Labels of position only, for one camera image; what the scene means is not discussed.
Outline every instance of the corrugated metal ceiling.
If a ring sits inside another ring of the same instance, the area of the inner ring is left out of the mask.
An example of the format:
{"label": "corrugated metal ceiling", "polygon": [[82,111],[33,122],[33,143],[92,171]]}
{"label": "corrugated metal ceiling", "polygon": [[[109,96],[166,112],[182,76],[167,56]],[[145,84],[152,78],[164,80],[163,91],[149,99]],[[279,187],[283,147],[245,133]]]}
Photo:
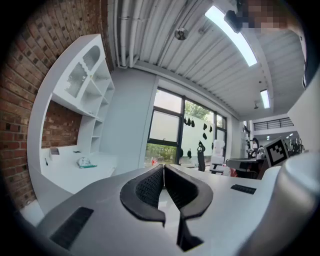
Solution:
{"label": "corrugated metal ceiling", "polygon": [[[118,17],[122,16],[126,1],[119,0]],[[120,38],[124,35],[126,57],[130,54],[132,17],[137,2],[128,0],[126,3],[129,11],[125,31],[121,26],[122,19],[118,19],[119,54]],[[230,3],[234,5],[235,1],[215,1],[224,12],[222,5]],[[239,116],[262,117],[287,112],[303,92],[304,57],[298,36],[288,30],[278,31],[258,34],[253,42],[244,34],[258,60],[257,64],[248,67],[233,42],[205,17],[204,13],[212,5],[211,0],[143,0],[133,55],[200,85]],[[189,31],[186,40],[174,37],[177,28]],[[260,91],[270,87],[273,89],[273,109],[263,109]]]}

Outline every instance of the window frame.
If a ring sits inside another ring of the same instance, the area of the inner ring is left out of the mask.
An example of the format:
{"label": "window frame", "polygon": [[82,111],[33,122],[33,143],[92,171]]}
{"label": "window frame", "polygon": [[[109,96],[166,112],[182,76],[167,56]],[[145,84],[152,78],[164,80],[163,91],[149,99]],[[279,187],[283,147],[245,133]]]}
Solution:
{"label": "window frame", "polygon": [[[153,105],[153,110],[152,110],[152,116],[151,116],[151,122],[150,122],[150,126],[149,126],[149,133],[148,133],[148,138],[147,138],[147,144],[156,144],[156,145],[164,145],[164,146],[172,146],[172,147],[176,147],[176,155],[175,155],[175,164],[178,165],[179,164],[179,156],[180,156],[180,152],[181,152],[181,146],[182,146],[182,138],[183,138],[183,133],[184,133],[184,117],[185,117],[185,106],[186,106],[186,101],[191,102],[193,104],[196,104],[210,112],[213,113],[213,126],[215,127],[215,131],[214,131],[214,138],[213,141],[217,139],[217,130],[221,130],[224,132],[225,134],[225,145],[223,148],[223,157],[224,160],[226,159],[226,148],[227,148],[227,118],[223,115],[221,115],[220,113],[209,109],[208,107],[195,102],[192,99],[187,98],[186,96],[183,95],[179,95],[175,92],[169,91],[167,89],[161,88],[161,87],[157,87],[157,90],[163,91],[165,93],[177,96],[179,98],[181,98],[181,111],[180,113],[178,112],[174,112],[172,110],[166,109],[166,108],[162,108],[159,106],[154,106]],[[168,115],[172,115],[175,117],[179,118],[179,126],[178,126],[178,135],[177,135],[177,141],[168,141],[168,140],[159,140],[159,139],[154,139],[154,138],[150,138],[150,132],[151,132],[151,127],[152,127],[152,122],[154,119],[154,112],[158,111],[160,113],[165,113]],[[217,126],[217,115],[222,117],[222,126],[223,128],[220,128]]]}

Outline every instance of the fluorescent light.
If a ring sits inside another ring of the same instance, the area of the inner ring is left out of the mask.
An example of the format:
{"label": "fluorescent light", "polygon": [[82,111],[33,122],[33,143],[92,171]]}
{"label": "fluorescent light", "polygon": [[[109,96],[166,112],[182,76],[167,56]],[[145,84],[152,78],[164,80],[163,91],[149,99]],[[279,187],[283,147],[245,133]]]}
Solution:
{"label": "fluorescent light", "polygon": [[256,56],[244,36],[241,33],[235,33],[233,31],[229,24],[224,20],[225,14],[222,11],[213,5],[204,15],[222,29],[222,31],[232,40],[249,67],[257,63]]}
{"label": "fluorescent light", "polygon": [[265,109],[270,108],[270,103],[269,103],[269,95],[267,89],[260,91],[262,101],[263,101],[263,106]]}

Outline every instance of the white shelving unit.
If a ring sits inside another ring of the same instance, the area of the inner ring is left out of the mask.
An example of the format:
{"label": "white shelving unit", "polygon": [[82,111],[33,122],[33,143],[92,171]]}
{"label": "white shelving unit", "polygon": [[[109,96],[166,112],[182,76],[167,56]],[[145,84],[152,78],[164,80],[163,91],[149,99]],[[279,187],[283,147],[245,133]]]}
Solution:
{"label": "white shelving unit", "polygon": [[[100,34],[74,41],[42,81],[30,115],[27,159],[32,186],[44,213],[88,184],[109,177],[116,168],[116,156],[99,152],[114,91]],[[77,145],[60,147],[60,162],[50,161],[49,149],[41,148],[50,100],[82,115]],[[97,167],[80,170],[80,157],[90,158]]]}

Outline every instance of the brick wall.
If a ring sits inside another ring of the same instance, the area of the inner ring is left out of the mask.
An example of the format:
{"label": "brick wall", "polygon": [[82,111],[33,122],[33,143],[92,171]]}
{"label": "brick wall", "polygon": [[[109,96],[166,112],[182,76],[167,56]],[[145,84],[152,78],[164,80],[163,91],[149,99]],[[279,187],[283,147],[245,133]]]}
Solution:
{"label": "brick wall", "polygon": [[[20,209],[35,199],[27,163],[29,117],[50,67],[78,37],[101,34],[109,69],[108,0],[48,0],[22,27],[0,74],[0,168]],[[55,102],[46,114],[42,147],[74,145],[81,116]]]}

